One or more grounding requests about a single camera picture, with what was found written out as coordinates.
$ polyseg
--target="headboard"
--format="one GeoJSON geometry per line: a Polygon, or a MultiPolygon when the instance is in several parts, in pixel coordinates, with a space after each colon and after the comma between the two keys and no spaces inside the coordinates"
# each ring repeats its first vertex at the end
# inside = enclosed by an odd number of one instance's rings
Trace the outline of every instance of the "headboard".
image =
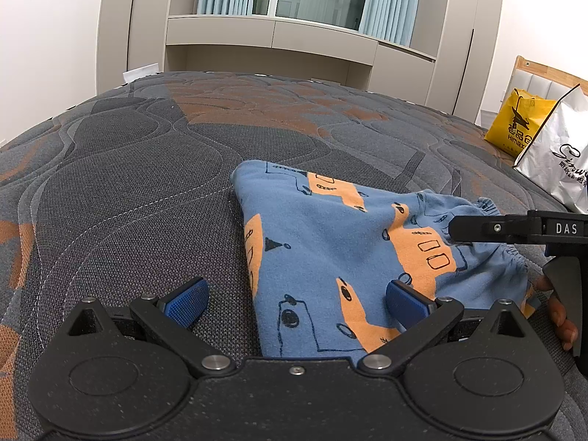
{"type": "Polygon", "coordinates": [[[528,61],[519,55],[514,62],[513,73],[510,76],[504,100],[508,98],[514,88],[524,89],[545,99],[560,99],[577,84],[580,84],[584,94],[588,95],[588,81],[559,69],[528,61]]]}

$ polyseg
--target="cartoon print fabric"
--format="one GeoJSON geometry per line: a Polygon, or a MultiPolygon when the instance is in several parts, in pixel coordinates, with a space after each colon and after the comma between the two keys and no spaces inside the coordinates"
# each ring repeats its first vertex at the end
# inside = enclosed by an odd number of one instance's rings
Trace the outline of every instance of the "cartoon print fabric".
{"type": "Polygon", "coordinates": [[[393,279],[467,308],[529,296],[513,246],[448,235],[454,215],[498,215],[488,198],[395,194],[258,160],[232,182],[264,356],[357,362],[404,331],[384,301],[393,279]]]}

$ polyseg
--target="plastic bag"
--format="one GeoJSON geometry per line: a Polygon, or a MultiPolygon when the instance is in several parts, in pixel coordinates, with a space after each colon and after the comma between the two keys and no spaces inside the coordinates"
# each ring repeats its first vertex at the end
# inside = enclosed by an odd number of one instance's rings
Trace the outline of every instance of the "plastic bag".
{"type": "Polygon", "coordinates": [[[588,213],[588,98],[580,85],[557,102],[514,169],[572,212],[588,213]]]}
{"type": "Polygon", "coordinates": [[[513,157],[531,142],[557,101],[514,89],[502,106],[484,140],[513,157]]]}

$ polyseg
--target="quilted mattress pattern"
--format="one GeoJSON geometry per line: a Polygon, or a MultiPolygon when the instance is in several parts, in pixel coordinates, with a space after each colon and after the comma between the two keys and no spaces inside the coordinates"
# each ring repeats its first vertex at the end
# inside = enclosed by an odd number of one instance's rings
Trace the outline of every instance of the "quilted mattress pattern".
{"type": "MultiPolygon", "coordinates": [[[[0,151],[0,439],[41,433],[28,377],[86,295],[125,305],[203,276],[211,300],[194,332],[237,362],[259,354],[229,181],[247,159],[399,193],[486,196],[502,213],[564,210],[482,129],[407,101],[234,73],[161,73],[108,91],[0,151]]],[[[534,275],[542,248],[519,249],[534,275]]],[[[588,439],[585,380],[545,308],[531,322],[569,387],[554,430],[588,439]]]]}

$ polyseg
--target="human hand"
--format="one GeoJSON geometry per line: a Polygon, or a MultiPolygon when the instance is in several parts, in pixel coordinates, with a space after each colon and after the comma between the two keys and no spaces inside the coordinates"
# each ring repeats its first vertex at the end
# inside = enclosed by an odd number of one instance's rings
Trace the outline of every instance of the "human hand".
{"type": "MultiPolygon", "coordinates": [[[[542,275],[533,282],[536,290],[548,291],[553,290],[551,281],[542,275]]],[[[574,341],[578,338],[578,328],[570,320],[567,319],[566,308],[563,303],[559,301],[555,293],[548,300],[549,318],[555,323],[555,332],[557,337],[562,341],[563,349],[568,351],[571,349],[574,341]]]]}

